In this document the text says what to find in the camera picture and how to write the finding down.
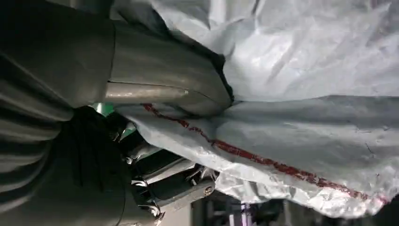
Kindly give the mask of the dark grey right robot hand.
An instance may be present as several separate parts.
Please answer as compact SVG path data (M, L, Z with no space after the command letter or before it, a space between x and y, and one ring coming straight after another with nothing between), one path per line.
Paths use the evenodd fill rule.
M231 104L204 55L141 24L108 18L106 1L0 3L0 223L3 226L157 226L167 209L212 193L118 112L92 104L165 104L193 116Z

